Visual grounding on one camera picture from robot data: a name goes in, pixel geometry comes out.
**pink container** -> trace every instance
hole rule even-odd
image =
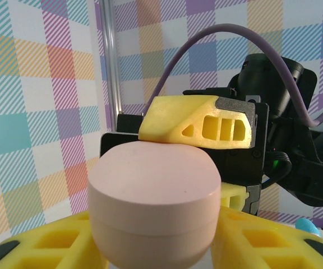
[[[93,238],[121,269],[183,269],[214,238],[221,178],[202,150],[131,142],[103,155],[88,183]]]

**plaid backdrop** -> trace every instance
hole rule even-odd
[[[86,0],[0,0],[0,241],[86,209],[91,34]]]
[[[309,112],[323,110],[323,0],[114,0],[125,113],[138,114],[177,49],[219,23],[247,26],[283,56],[315,71],[319,84]],[[162,94],[225,86],[247,54],[258,49],[240,36],[210,35],[178,63]],[[260,216],[293,223],[300,216],[323,227],[323,208],[306,206],[272,186],[262,192]]]

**yellow foam pad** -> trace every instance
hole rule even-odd
[[[242,112],[218,109],[217,96],[155,97],[139,129],[139,140],[207,149],[248,149],[252,128]]]
[[[323,269],[323,256],[305,239],[323,242],[305,231],[221,207],[211,245],[214,269]]]
[[[248,197],[246,187],[222,182],[222,206],[241,211]]]
[[[0,261],[0,269],[107,269],[90,231],[88,212],[13,236],[20,244]]]

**pink jar lid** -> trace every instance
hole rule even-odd
[[[98,160],[88,181],[91,218],[132,234],[186,233],[215,220],[220,210],[220,174],[193,146],[119,145]]]

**blue object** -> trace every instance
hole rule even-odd
[[[296,221],[295,228],[321,237],[321,233],[318,228],[312,223],[311,220],[305,219],[304,217]]]

